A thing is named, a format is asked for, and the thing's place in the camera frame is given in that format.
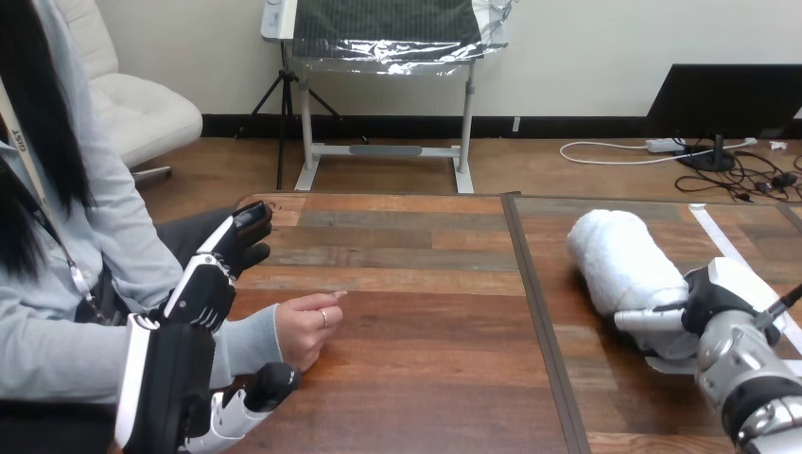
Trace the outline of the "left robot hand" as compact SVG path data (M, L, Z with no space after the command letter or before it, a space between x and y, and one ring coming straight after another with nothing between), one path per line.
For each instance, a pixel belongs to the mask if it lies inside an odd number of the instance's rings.
M114 438L124 453L221 453L266 420L300 385L289 365L264 365L214 393L214 333L229 315L246 249L270 232L263 202L234 211L193 253L169 298L127 321Z

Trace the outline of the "person's hand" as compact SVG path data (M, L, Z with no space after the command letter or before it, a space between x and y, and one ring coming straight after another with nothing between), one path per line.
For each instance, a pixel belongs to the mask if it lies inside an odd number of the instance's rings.
M275 311L277 337L285 363L303 374L318 360L323 346L343 320L340 300L346 290L287 300Z

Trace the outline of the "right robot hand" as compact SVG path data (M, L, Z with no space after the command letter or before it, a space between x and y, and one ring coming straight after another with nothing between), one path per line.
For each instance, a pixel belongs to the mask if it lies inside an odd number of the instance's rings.
M688 298L650 309L623 310L613 315L619 332L639 335L650 366L661 374L692 375L696 371L699 340L717 315L736 311L747 315L769 346L778 344L782 330L776 321L801 299L796 286L778 296L754 271L727 257L685 275Z

